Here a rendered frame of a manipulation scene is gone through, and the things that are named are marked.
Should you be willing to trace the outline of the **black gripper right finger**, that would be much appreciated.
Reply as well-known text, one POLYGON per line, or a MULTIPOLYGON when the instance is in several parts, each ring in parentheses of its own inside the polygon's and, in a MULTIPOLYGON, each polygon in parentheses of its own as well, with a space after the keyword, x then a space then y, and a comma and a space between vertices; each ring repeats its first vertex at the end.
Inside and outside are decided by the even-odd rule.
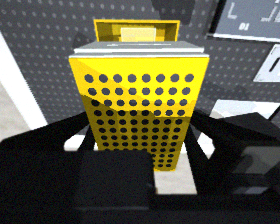
POLYGON ((184 144, 197 194, 213 193, 228 175, 264 175, 280 161, 280 141, 275 137, 196 111, 190 124, 184 144), (213 140, 209 160, 190 124, 213 140))

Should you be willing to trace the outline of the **yellow waste bin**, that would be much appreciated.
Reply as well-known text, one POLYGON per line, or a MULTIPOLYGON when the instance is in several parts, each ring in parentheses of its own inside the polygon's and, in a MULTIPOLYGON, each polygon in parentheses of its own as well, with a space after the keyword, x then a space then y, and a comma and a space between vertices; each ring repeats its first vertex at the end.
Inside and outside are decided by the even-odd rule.
POLYGON ((156 28, 155 41, 177 41, 180 21, 94 20, 97 41, 122 41, 121 28, 156 28), (103 22, 148 22, 170 24, 132 24, 103 22))

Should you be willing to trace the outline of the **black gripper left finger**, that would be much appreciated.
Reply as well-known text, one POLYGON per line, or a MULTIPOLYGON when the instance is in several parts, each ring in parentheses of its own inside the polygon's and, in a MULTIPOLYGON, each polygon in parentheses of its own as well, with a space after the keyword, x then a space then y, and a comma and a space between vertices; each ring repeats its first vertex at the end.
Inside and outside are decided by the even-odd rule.
MULTIPOLYGON (((65 151, 66 141, 89 123, 86 111, 78 115, 29 130, 0 142, 0 150, 65 151)), ((89 125, 86 135, 77 150, 94 150, 95 138, 89 125)))

